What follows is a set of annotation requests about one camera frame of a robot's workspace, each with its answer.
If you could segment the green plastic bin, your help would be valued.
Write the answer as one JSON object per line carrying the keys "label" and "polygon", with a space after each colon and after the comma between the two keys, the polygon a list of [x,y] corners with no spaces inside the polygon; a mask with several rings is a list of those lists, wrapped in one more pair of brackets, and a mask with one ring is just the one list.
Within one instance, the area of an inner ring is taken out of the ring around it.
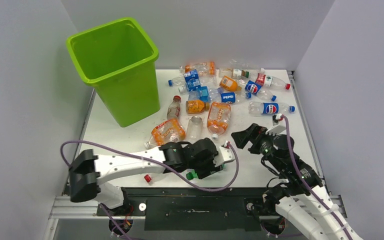
{"label": "green plastic bin", "polygon": [[120,127],[160,110],[155,66],[159,50],[134,18],[69,36],[66,48],[81,80],[94,88]]}

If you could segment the orange label white-cap bottle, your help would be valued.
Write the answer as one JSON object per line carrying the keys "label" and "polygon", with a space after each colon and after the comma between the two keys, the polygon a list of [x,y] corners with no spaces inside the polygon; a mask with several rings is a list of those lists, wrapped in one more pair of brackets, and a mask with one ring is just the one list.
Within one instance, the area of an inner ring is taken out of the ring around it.
{"label": "orange label white-cap bottle", "polygon": [[212,140],[218,140],[229,127],[231,119],[231,106],[224,102],[213,102],[207,117],[207,129]]}

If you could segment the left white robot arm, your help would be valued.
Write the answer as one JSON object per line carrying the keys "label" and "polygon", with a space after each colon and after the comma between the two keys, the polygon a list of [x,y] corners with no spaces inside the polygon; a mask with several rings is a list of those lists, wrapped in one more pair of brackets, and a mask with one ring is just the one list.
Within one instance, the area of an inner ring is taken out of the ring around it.
{"label": "left white robot arm", "polygon": [[111,184],[112,180],[142,174],[180,174],[185,170],[193,170],[198,179],[203,179],[235,159],[227,143],[216,146],[209,138],[195,143],[168,142],[144,151],[112,155],[98,155],[87,149],[68,168],[69,197],[73,203],[94,200],[121,216],[129,210],[128,194]]}

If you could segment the green plastic bottle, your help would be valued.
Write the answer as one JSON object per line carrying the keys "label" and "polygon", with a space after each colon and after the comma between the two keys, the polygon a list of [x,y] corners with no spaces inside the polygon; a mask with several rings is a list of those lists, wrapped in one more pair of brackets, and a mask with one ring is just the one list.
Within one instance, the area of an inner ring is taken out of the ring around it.
{"label": "green plastic bottle", "polygon": [[198,177],[198,174],[197,174],[193,169],[191,169],[190,171],[188,171],[188,172],[186,173],[185,177],[186,177],[186,179],[187,179],[188,181],[192,181],[192,180],[194,180],[194,179],[198,179],[198,178],[199,178],[199,177]]}

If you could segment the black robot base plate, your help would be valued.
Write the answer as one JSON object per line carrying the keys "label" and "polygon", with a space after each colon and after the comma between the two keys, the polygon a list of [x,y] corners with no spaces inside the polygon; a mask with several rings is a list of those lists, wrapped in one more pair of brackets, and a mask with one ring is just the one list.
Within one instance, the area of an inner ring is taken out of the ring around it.
{"label": "black robot base plate", "polygon": [[286,221],[263,206],[265,187],[233,187],[220,192],[195,188],[126,189],[128,206],[109,210],[123,220],[144,220],[146,231],[222,231],[261,227],[277,233]]}

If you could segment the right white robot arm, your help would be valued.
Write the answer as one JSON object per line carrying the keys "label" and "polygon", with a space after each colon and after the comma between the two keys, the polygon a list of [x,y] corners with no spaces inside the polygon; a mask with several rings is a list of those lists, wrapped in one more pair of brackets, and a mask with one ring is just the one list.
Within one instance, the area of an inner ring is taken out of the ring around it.
{"label": "right white robot arm", "polygon": [[267,129],[253,123],[231,137],[239,149],[251,143],[248,151],[261,155],[261,164],[286,180],[263,193],[262,205],[267,213],[282,216],[308,240],[361,239],[315,170],[294,152],[288,126]]}

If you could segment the red label clear bottle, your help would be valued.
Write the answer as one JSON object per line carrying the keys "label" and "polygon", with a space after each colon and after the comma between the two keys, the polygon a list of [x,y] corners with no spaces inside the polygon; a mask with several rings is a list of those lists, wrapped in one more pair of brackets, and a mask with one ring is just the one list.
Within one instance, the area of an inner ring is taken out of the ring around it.
{"label": "red label clear bottle", "polygon": [[162,173],[148,173],[144,176],[145,181],[150,184],[156,184],[166,178],[165,174]]}

